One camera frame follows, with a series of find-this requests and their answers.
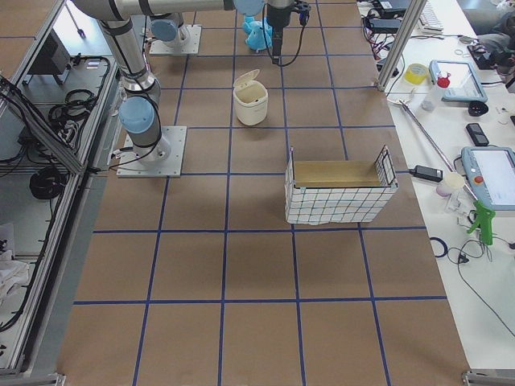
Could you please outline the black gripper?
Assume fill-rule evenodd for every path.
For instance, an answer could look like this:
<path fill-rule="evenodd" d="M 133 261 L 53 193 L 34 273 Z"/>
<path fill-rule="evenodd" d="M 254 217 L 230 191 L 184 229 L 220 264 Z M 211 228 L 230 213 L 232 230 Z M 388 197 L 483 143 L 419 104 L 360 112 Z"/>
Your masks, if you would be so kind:
<path fill-rule="evenodd" d="M 290 23 L 293 9 L 292 0 L 269 0 L 267 2 L 267 22 L 272 27 L 272 63 L 282 65 L 282 33 Z"/>

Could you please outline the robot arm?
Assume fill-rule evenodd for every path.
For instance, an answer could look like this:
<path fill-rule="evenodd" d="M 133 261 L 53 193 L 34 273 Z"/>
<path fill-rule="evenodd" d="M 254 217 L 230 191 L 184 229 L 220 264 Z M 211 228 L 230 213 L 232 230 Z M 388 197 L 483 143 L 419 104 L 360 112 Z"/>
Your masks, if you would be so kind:
<path fill-rule="evenodd" d="M 146 66 L 133 29 L 131 17 L 208 10 L 237 10 L 254 16 L 266 12 L 267 23 L 272 27 L 270 58 L 272 63 L 284 67 L 282 62 L 283 30 L 290 23 L 292 13 L 299 14 L 304 26 L 309 20 L 311 5 L 304 1 L 75 1 L 84 14 L 97 20 L 113 57 L 122 72 L 122 85 L 128 97 L 146 94 L 149 98 L 160 97 L 160 86 Z"/>

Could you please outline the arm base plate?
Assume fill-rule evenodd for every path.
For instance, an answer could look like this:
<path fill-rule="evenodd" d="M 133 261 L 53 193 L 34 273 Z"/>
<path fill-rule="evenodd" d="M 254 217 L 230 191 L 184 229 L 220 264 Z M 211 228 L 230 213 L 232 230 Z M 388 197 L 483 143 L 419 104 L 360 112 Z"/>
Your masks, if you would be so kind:
<path fill-rule="evenodd" d="M 141 158 L 150 149 L 136 147 L 135 151 L 123 152 L 117 168 L 120 178 L 178 178 L 181 175 L 183 153 L 187 137 L 186 126 L 163 126 L 162 138 L 155 149 Z"/>
<path fill-rule="evenodd" d="M 151 55 L 197 55 L 200 49 L 202 26 L 183 24 L 178 27 L 171 21 L 154 21 L 150 31 L 153 39 Z"/>

